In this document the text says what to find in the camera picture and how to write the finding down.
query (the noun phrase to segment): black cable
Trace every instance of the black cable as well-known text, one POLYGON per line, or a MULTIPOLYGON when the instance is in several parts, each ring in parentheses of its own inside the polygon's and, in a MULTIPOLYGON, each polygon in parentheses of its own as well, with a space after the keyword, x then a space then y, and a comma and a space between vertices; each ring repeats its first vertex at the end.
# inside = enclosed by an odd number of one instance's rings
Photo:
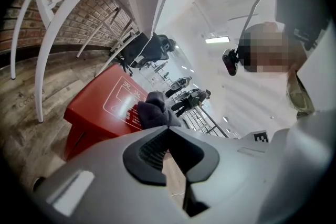
POLYGON ((241 18, 246 18, 246 17, 248 17, 248 15, 239 16, 239 17, 234 17, 234 18, 231 18, 231 19, 229 19, 229 20, 227 20, 227 21, 236 20, 236 19, 241 19, 241 18))
POLYGON ((243 27, 243 31, 241 31, 241 35, 240 35, 240 39, 239 39, 239 40, 242 39, 242 37, 243 37, 243 35, 244 35, 244 32, 245 32, 245 30, 246 30, 246 27, 248 26, 249 22, 251 21, 251 18, 252 18, 252 16, 253 16, 253 13, 254 13, 254 11, 255 11, 255 9, 256 9, 256 7, 257 7, 257 5, 259 4, 260 1, 261 1, 261 0, 256 0, 256 1, 254 2, 253 6, 252 6, 252 8, 251 8, 250 14, 248 15, 247 20, 246 20, 246 22, 245 22, 245 25, 244 25, 244 27, 243 27))

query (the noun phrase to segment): metal railing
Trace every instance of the metal railing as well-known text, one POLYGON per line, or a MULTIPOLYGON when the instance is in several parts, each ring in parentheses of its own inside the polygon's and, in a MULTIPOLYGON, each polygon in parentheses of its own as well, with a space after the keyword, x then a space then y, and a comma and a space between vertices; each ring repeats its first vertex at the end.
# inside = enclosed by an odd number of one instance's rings
MULTIPOLYGON (((186 91, 180 91, 176 93, 177 96, 174 98, 174 101, 185 92, 186 91)), ((227 134, 223 131, 223 129, 210 117, 210 115, 203 108, 195 107, 193 109, 190 109, 188 112, 183 114, 182 117, 187 123, 188 127, 196 132, 229 138, 227 134), (206 117, 210 120, 210 123, 202 115, 202 112, 204 112, 206 117)))

